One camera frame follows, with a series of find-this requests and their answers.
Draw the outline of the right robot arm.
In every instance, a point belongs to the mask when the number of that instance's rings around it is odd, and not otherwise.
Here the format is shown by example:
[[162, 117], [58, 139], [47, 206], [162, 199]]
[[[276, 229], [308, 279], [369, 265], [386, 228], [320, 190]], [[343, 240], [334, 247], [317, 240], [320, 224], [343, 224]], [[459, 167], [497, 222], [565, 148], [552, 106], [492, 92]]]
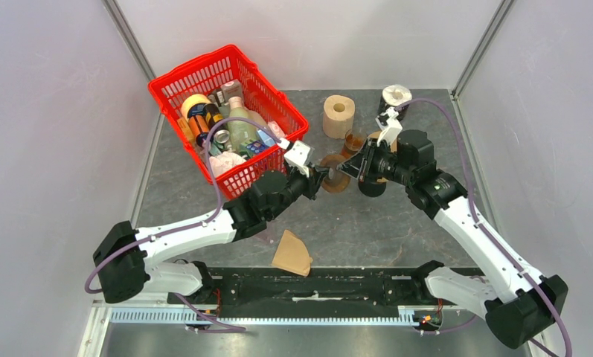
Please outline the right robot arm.
[[396, 152], [384, 140], [369, 138], [336, 169], [356, 179], [365, 195], [381, 195], [374, 186], [383, 181], [404, 186], [411, 203], [454, 237], [488, 279], [482, 283], [431, 261], [419, 267], [419, 278], [410, 284], [416, 302], [452, 302], [482, 318], [511, 349], [558, 322], [568, 294], [566, 282], [557, 274], [546, 277], [504, 241], [462, 184], [438, 169], [425, 132], [401, 132]]

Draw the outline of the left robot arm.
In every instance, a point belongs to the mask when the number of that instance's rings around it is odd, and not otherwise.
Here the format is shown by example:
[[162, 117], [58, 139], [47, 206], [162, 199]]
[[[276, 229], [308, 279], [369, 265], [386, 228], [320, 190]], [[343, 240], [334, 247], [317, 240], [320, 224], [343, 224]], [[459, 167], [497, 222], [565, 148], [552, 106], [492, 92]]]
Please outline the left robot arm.
[[91, 283], [97, 278], [107, 303], [124, 302], [141, 292], [178, 293], [207, 303], [214, 284], [205, 264], [176, 264], [171, 259], [252, 237], [300, 197], [315, 199], [330, 170], [307, 169], [307, 175], [295, 168], [287, 173], [269, 170], [240, 196], [203, 216], [147, 228], [134, 228], [129, 221], [114, 224], [93, 253], [95, 269], [85, 290], [96, 293]]

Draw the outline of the brown paper coffee filter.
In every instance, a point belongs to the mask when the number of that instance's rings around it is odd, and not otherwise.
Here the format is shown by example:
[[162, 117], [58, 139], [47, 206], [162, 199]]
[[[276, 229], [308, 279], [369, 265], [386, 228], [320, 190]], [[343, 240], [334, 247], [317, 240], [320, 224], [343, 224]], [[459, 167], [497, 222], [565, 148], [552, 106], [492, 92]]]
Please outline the brown paper coffee filter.
[[[375, 140], [377, 140], [377, 139], [379, 138], [379, 135], [380, 135], [380, 134], [381, 134], [381, 131], [375, 131], [375, 132], [372, 132], [372, 133], [371, 133], [371, 134], [368, 136], [368, 138], [374, 138]], [[397, 151], [397, 140], [396, 140], [396, 139], [394, 139], [394, 140], [392, 141], [392, 143], [390, 144], [390, 151], [391, 151], [391, 152], [396, 152], [396, 151]]]

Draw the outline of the dark wooden ring holder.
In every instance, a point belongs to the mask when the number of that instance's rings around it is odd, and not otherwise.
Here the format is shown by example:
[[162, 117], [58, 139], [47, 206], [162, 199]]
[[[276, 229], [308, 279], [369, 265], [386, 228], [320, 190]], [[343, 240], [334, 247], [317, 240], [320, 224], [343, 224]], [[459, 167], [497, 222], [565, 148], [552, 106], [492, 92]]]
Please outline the dark wooden ring holder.
[[328, 193], [340, 193], [347, 189], [350, 176], [339, 170], [339, 165], [345, 160], [346, 158], [340, 154], [329, 154], [322, 158], [320, 165], [330, 169], [321, 184]]

